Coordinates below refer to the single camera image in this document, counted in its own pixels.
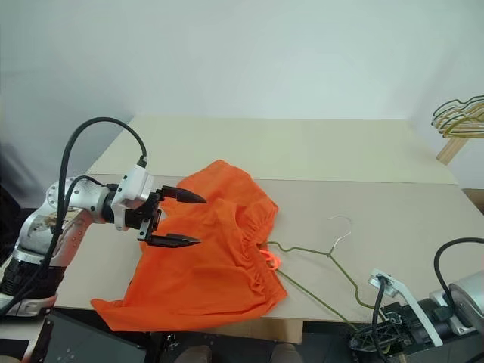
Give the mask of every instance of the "white wall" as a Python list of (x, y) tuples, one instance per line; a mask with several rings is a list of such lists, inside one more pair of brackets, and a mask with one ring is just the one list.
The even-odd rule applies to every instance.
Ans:
[[(433, 110), (484, 93), (483, 18), (480, 0), (3, 0), (4, 182), (40, 203), (100, 115), (411, 119), (437, 152)], [(86, 132), (72, 172), (118, 132)], [(482, 157), (451, 164), (463, 187), (484, 188)]]

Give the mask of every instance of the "floor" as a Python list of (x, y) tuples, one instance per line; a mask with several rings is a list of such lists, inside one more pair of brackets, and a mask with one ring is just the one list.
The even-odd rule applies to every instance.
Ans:
[[(51, 315), (54, 333), (46, 363), (142, 363), (144, 350), (132, 343), (100, 333), (62, 315)], [(304, 362), (355, 363), (347, 348), (344, 329), (327, 323), (305, 324), (301, 345), (296, 348)], [(248, 338), (225, 337), (213, 334), (179, 332), (176, 344), (162, 356), (160, 363), (172, 363), (189, 346), (208, 345), (213, 352), (213, 363), (268, 363), (276, 342)], [(407, 363), (464, 363), (483, 351), (482, 336), (474, 335), (438, 349), (419, 352), (406, 357)], [(377, 362), (360, 357), (359, 363)], [(391, 362), (401, 362), (394, 358)]]

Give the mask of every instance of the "orange cloth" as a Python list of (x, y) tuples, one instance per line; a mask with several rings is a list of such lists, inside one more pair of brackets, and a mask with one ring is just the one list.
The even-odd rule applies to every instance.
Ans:
[(184, 234), (202, 242), (177, 249), (143, 244), (124, 299), (91, 301), (112, 330), (213, 327), (258, 318), (287, 295), (258, 248), (272, 230), (278, 206), (250, 175), (218, 160), (178, 186), (207, 204), (167, 198), (162, 208), (168, 218), (155, 234)]

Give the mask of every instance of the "table surface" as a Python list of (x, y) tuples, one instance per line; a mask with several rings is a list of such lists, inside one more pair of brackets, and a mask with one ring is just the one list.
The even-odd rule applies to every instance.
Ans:
[[(279, 205), (271, 239), (285, 247), (328, 251), (374, 302), (373, 268), (403, 281), (418, 298), (439, 288), (433, 256), (456, 237), (484, 237), (484, 217), (455, 184), (453, 175), (402, 121), (320, 121), (135, 117), (130, 125), (148, 149), (148, 170), (157, 185), (225, 159), (245, 169)], [(118, 182), (132, 167), (138, 145), (122, 132), (89, 172)], [(90, 308), (91, 298), (122, 299), (141, 255), (136, 231), (93, 225), (67, 269), (58, 306)], [(323, 256), (284, 254), (281, 270), (349, 320), (369, 321), (353, 286)], [(447, 281), (478, 271), (479, 246), (454, 247), (442, 257)], [(338, 321), (339, 318), (281, 278), (289, 296), (267, 316)]]

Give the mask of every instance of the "hanger hook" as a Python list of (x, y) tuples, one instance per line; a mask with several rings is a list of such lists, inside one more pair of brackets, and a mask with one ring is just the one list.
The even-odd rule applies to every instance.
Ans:
[(343, 238), (345, 237), (348, 237), (350, 234), (351, 234), (351, 227), (353, 225), (353, 222), (350, 218), (348, 218), (347, 216), (343, 216), (341, 214), (337, 214), (335, 216), (332, 216), (330, 218), (328, 218), (328, 220), (331, 220), (331, 219), (335, 219), (335, 218), (344, 218), (347, 222), (348, 222), (348, 231), (341, 237), (338, 237), (335, 241), (334, 241), (334, 244), (333, 246), (331, 247), (331, 250), (329, 252), (329, 255), (331, 255), (331, 253), (333, 252), (333, 250), (336, 248), (336, 245), (338, 244), (338, 242), (340, 242)]

